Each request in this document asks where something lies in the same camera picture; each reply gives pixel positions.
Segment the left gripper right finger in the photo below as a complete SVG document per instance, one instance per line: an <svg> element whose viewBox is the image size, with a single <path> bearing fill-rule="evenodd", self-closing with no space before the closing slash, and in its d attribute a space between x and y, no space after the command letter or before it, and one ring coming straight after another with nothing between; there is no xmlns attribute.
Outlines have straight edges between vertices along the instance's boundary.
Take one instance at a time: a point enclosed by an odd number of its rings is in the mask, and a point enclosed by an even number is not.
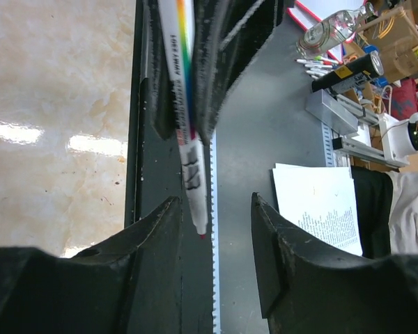
<svg viewBox="0 0 418 334"><path fill-rule="evenodd" d="M261 313L271 333L418 333L418 255L339 250L251 196Z"/></svg>

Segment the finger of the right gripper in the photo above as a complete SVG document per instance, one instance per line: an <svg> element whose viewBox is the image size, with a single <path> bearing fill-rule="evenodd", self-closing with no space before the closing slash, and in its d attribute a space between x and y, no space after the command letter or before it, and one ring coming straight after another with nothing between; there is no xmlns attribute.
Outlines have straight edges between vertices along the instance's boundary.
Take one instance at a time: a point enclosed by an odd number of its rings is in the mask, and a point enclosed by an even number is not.
<svg viewBox="0 0 418 334"><path fill-rule="evenodd" d="M195 1L192 108L209 145L230 89L281 24L288 2Z"/></svg>
<svg viewBox="0 0 418 334"><path fill-rule="evenodd" d="M157 135L164 141L175 132L175 113L171 82L167 67L159 1L143 1L147 22L147 77L150 121Z"/></svg>

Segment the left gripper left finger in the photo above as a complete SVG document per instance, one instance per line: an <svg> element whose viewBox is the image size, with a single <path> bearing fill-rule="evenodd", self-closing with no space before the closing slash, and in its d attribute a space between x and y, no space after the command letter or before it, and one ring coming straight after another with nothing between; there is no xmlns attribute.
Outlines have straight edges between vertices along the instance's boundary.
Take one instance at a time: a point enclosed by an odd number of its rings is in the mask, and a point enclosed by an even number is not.
<svg viewBox="0 0 418 334"><path fill-rule="evenodd" d="M71 258L0 248L0 333L179 333L180 201Z"/></svg>

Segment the white marker purple cap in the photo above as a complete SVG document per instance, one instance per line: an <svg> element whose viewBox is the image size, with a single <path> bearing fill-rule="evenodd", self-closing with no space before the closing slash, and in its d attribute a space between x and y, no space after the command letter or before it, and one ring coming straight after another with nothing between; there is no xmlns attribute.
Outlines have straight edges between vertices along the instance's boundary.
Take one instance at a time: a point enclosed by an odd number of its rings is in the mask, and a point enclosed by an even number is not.
<svg viewBox="0 0 418 334"><path fill-rule="evenodd" d="M183 185L193 225L204 236L208 225L206 170L192 110L193 2L159 1L158 7L173 93Z"/></svg>

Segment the clear glass bottle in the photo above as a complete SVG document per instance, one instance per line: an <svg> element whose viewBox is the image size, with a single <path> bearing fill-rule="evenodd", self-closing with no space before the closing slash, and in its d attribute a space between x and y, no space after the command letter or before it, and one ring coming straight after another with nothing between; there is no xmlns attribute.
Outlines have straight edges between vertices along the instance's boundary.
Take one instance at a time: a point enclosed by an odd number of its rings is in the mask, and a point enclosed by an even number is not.
<svg viewBox="0 0 418 334"><path fill-rule="evenodd" d="M297 49L304 58L321 56L352 37L373 14L369 2L356 10L339 10L307 29L297 42Z"/></svg>

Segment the white printed paper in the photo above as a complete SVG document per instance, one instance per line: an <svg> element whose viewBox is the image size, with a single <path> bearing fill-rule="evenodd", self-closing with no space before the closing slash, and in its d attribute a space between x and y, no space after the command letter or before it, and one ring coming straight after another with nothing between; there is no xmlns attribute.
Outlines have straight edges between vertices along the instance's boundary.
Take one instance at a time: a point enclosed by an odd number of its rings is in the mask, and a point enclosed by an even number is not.
<svg viewBox="0 0 418 334"><path fill-rule="evenodd" d="M279 213L314 237L361 256L355 185L349 167L276 164Z"/></svg>

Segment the black cylinder can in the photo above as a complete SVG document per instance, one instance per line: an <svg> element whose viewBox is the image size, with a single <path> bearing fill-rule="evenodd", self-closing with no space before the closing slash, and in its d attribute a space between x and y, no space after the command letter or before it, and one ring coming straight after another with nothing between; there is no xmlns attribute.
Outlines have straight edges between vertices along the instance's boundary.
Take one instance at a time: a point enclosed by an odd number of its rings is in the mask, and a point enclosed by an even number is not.
<svg viewBox="0 0 418 334"><path fill-rule="evenodd" d="M312 81L311 92L326 90L331 95L340 95L350 89L359 88L383 74L384 69L379 53L373 50Z"/></svg>

